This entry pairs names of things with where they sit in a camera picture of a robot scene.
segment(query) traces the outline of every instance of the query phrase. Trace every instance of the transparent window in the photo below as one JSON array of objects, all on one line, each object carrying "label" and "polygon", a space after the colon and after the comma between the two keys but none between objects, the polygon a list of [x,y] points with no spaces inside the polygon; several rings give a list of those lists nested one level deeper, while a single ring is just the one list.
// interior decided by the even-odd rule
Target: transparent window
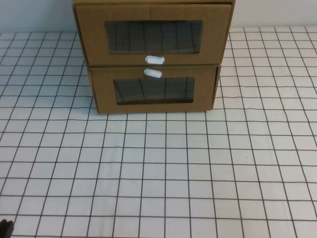
[{"label": "transparent window", "polygon": [[118,105],[192,103],[193,77],[160,79],[115,79],[113,81]]},{"label": "transparent window", "polygon": [[202,21],[107,21],[111,54],[198,54]]}]

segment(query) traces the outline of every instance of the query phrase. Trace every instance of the white wall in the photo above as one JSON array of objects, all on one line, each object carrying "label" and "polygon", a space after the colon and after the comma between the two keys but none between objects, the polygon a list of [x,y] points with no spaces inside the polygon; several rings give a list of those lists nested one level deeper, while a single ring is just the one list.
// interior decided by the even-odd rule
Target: white wall
[{"label": "white wall", "polygon": [[[236,0],[232,26],[317,26],[317,0]],[[0,0],[0,32],[75,31],[72,0]]]}]

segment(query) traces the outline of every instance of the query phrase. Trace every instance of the cardboard box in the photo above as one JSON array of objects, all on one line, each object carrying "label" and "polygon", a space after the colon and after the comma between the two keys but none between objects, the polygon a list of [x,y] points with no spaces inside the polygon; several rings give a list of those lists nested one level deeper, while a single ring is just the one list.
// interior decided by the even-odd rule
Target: cardboard box
[{"label": "cardboard box", "polygon": [[88,66],[221,64],[235,0],[74,0]]},{"label": "cardboard box", "polygon": [[154,66],[162,78],[144,75],[144,66],[89,68],[99,113],[207,111],[213,108],[220,66]]}]

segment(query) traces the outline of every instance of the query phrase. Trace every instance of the cardboard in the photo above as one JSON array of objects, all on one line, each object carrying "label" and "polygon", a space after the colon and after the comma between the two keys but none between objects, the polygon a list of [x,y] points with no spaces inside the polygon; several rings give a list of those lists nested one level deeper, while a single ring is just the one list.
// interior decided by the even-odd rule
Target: cardboard
[{"label": "cardboard", "polygon": [[[215,100],[215,92],[218,85],[220,66],[216,65],[193,65],[193,66],[154,66],[151,69],[159,70],[162,72],[162,78],[151,78],[144,75],[146,67],[91,67],[89,68],[89,77],[91,80],[91,86],[96,100],[96,106],[99,113],[158,113],[158,112],[190,112],[190,111],[207,111],[213,108]],[[177,87],[167,86],[166,78],[168,82],[175,83],[178,80]],[[194,92],[182,91],[184,86],[181,82],[191,80],[187,83],[187,87]],[[136,81],[140,82],[140,87],[128,83],[125,90],[125,94],[129,92],[129,98],[127,104],[122,105],[122,100],[117,100],[116,91],[118,89],[114,84],[115,80],[123,80],[125,82]],[[147,90],[145,83],[155,82],[156,86],[149,87]],[[165,87],[160,87],[160,82],[165,82]],[[142,97],[138,97],[135,100],[137,92],[142,92]],[[184,101],[184,98],[179,98],[178,95],[184,95],[186,101],[192,99],[192,103],[173,103],[175,95],[180,102]]]},{"label": "cardboard", "polygon": [[211,110],[234,5],[235,0],[74,0],[97,111]]},{"label": "cardboard", "polygon": [[[74,0],[73,9],[88,66],[142,66],[147,65],[148,55],[163,56],[163,65],[221,64],[234,3],[234,0]],[[175,32],[171,31],[172,23],[176,25]]]}]

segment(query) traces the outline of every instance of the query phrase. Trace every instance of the brown cardboard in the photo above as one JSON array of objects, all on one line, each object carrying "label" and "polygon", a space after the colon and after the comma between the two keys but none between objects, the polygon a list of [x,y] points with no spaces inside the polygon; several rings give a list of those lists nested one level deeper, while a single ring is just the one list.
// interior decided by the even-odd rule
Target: brown cardboard
[{"label": "brown cardboard", "polygon": [[193,103],[118,105],[115,100],[115,79],[141,78],[154,80],[144,75],[146,67],[91,67],[89,77],[99,113],[158,113],[207,111],[213,107],[219,80],[220,67],[214,65],[155,66],[163,77],[194,77]]},{"label": "brown cardboard", "polygon": [[234,0],[75,0],[75,19],[88,66],[147,65],[155,54],[111,54],[105,21],[202,20],[198,54],[156,54],[164,65],[221,64]]}]

